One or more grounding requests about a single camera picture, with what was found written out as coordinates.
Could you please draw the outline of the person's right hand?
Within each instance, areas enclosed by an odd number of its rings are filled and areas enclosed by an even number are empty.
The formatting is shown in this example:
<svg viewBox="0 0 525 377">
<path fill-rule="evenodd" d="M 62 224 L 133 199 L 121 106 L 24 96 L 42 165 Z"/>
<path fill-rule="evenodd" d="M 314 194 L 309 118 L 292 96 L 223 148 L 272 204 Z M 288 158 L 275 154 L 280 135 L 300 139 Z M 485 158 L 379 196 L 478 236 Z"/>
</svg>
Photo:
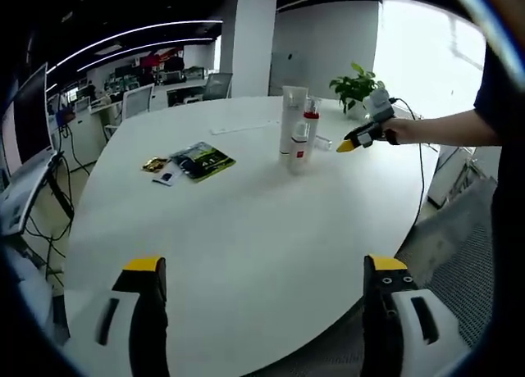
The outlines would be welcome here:
<svg viewBox="0 0 525 377">
<path fill-rule="evenodd" d="M 390 145 L 402 145 L 413 142 L 412 121 L 403 118 L 390 118 L 382 124 L 385 140 Z"/>
</svg>

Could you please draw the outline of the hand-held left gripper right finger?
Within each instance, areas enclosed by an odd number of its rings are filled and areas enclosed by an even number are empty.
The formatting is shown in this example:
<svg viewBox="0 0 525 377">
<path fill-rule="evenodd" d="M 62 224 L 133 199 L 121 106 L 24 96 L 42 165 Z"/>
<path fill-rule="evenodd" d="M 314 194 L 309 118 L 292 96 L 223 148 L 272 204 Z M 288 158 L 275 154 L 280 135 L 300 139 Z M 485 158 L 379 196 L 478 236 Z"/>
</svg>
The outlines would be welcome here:
<svg viewBox="0 0 525 377">
<path fill-rule="evenodd" d="M 363 261 L 362 376 L 447 376 L 470 352 L 452 311 L 393 257 Z"/>
</svg>

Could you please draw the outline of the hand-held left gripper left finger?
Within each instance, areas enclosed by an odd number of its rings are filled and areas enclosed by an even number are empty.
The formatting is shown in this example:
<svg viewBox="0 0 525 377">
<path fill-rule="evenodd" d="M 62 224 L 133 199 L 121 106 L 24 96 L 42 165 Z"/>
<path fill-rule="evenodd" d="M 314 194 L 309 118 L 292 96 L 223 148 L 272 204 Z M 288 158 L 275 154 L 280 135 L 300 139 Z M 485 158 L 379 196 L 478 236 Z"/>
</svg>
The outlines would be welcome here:
<svg viewBox="0 0 525 377">
<path fill-rule="evenodd" d="M 67 357 L 81 376 L 168 376 L 166 259 L 134 259 L 70 322 Z"/>
</svg>

